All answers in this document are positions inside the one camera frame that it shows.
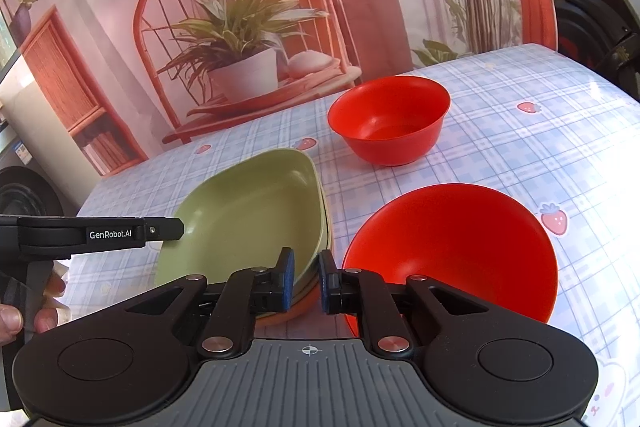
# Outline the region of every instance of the green bowl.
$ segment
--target green bowl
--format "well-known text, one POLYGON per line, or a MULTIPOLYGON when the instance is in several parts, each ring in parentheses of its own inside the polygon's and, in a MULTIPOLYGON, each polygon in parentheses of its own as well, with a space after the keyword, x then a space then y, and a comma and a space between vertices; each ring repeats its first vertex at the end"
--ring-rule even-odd
POLYGON ((201 183, 178 207, 180 241, 165 241, 155 285, 191 273, 225 282, 252 266, 274 266, 282 247, 295 253, 293 295, 317 276, 316 256, 330 243, 314 163, 295 149, 254 156, 201 183))
MULTIPOLYGON (((324 233, 322 234, 322 245, 321 248, 319 250, 331 250, 333 248, 334 245, 334 237, 332 235, 332 231, 331 231, 331 218, 329 215, 329 207, 326 204, 326 198, 324 198, 324 194, 323 194, 323 199, 322 199, 322 203, 324 203, 324 217, 325 217, 325 229, 324 229, 324 233)), ((318 276, 318 263, 316 262, 318 256, 314 256, 314 263, 312 264, 311 267, 311 272, 312 275, 309 279, 309 282, 302 288, 300 289, 298 292, 296 292, 296 290, 294 289, 293 291, 293 297, 291 299, 291 308, 293 309, 293 307, 298 304, 300 301, 302 301, 303 298, 305 298, 305 296, 311 291, 313 290, 318 284, 319 284, 319 276, 318 276)), ((265 317, 270 317, 271 315, 279 315, 279 314, 273 314, 273 313, 264 313, 262 315, 260 315, 260 318, 265 318, 265 317)), ((282 322, 286 322, 286 320, 289 319, 289 317, 287 317, 287 314, 284 314, 282 316, 282 322)))

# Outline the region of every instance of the washing machine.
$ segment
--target washing machine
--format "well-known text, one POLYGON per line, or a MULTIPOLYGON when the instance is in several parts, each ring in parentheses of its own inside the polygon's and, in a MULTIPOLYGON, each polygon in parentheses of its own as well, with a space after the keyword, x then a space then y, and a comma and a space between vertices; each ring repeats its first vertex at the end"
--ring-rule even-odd
POLYGON ((78 209, 55 186, 6 121, 0 121, 0 214, 75 216, 78 209))

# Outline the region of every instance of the white flower pot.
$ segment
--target white flower pot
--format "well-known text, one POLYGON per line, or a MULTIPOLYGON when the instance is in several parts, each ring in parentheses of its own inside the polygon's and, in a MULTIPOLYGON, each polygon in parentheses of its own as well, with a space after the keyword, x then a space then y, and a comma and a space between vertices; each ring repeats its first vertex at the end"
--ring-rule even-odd
POLYGON ((276 51, 269 48, 219 70, 209 77, 220 86, 229 102, 242 102, 278 89, 276 51))

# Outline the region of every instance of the purple vase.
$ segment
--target purple vase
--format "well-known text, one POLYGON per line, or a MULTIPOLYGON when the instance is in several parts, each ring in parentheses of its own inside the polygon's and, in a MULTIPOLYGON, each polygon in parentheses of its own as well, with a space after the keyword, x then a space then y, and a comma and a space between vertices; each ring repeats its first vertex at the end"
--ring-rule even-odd
POLYGON ((31 31, 31 16, 29 8, 25 4, 20 4, 15 11, 14 19, 9 24, 9 33, 14 38, 15 45, 20 45, 25 41, 31 31))

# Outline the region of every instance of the finger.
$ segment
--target finger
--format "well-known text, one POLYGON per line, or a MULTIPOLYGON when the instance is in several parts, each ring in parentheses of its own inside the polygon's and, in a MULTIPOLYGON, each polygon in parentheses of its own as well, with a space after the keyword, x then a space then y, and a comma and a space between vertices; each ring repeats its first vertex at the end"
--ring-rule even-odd
POLYGON ((47 282, 46 288, 44 288, 44 295, 47 297, 62 297, 65 292, 65 282, 60 275, 52 273, 47 282))
POLYGON ((52 330, 58 325, 58 312, 55 308, 43 308, 36 313, 33 319, 33 326, 36 333, 44 333, 52 330))
POLYGON ((4 346, 15 340, 15 335, 20 333, 23 324, 22 314, 16 308, 0 304, 0 345, 4 346))
POLYGON ((63 303, 56 301, 51 297, 45 297, 42 302, 42 307, 44 308, 53 308, 58 314, 58 325, 66 324, 71 322, 71 310, 68 306, 65 306, 63 303))

